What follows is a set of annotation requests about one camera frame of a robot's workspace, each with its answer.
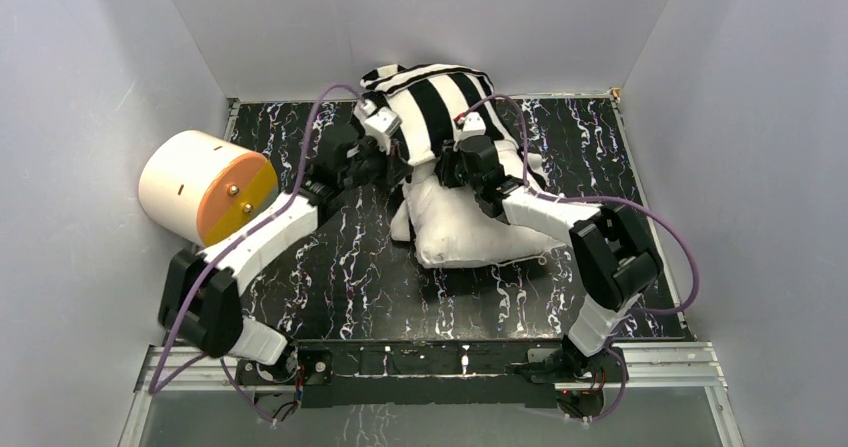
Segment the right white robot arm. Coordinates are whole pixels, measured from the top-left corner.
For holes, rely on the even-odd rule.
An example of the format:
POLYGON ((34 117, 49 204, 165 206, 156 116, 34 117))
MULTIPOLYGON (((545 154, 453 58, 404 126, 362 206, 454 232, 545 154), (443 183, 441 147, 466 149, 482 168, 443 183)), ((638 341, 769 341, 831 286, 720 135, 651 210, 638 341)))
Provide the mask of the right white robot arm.
POLYGON ((617 325, 664 268, 636 213, 619 198, 583 203, 533 189, 506 173, 485 135, 444 142, 437 175, 448 187, 469 187, 488 217, 573 250, 586 296, 563 339, 563 366, 571 378, 590 380, 617 325))

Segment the black white striped pillowcase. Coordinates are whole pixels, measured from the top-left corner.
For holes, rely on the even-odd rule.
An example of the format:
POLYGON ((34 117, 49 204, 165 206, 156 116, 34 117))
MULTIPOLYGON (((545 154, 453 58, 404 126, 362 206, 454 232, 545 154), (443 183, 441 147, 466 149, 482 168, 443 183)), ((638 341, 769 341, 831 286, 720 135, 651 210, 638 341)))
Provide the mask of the black white striped pillowcase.
POLYGON ((453 120, 494 93, 486 73, 438 63, 384 65, 366 73, 360 85, 365 99, 400 118, 399 157, 410 167, 436 161, 443 142, 453 138, 453 120))

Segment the white pillow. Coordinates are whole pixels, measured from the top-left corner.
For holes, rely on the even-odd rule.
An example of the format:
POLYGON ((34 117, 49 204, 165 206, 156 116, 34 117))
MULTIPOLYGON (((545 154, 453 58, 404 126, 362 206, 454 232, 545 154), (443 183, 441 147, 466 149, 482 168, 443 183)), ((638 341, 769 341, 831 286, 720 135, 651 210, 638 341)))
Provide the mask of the white pillow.
POLYGON ((427 269, 477 268, 540 256, 563 244, 484 214, 468 187, 439 183, 436 163, 413 168, 400 184, 403 200, 390 223, 391 239, 411 243, 427 269))

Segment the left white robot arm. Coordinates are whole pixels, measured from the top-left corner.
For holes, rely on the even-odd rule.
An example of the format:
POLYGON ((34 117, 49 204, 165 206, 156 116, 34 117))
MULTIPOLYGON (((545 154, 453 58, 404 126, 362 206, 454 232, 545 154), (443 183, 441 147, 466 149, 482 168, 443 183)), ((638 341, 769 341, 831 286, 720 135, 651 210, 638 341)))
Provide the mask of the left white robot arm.
POLYGON ((159 322, 211 358, 259 363, 275 383, 294 378, 299 358, 290 337, 245 316, 241 297, 262 270, 311 235, 341 207, 341 194, 368 184, 389 185, 404 175, 397 139, 381 144, 355 133, 318 143, 294 189, 225 240, 193 253, 185 249, 168 267, 159 322))

